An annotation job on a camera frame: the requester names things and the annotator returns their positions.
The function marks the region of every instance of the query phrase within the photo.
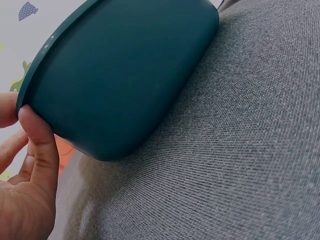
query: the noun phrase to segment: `gray upholstery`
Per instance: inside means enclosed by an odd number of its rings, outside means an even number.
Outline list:
[[[223,11],[161,126],[121,162],[86,163],[51,238],[320,239],[319,47],[319,0]]]

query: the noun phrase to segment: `green object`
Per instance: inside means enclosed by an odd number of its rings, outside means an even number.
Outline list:
[[[24,104],[83,153],[113,161],[152,133],[218,30],[208,0],[88,0],[43,45]]]
[[[28,69],[30,68],[31,63],[27,64],[26,61],[23,61],[22,66],[23,66],[23,70],[24,70],[24,75],[23,78],[17,82],[15,82],[14,84],[12,84],[12,86],[10,87],[10,92],[19,92],[22,82],[24,81],[26,74],[28,72]]]

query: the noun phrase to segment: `gray fabric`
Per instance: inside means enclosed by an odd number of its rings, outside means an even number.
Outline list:
[[[87,164],[62,238],[320,239],[319,26],[318,0],[223,11],[152,137]]]

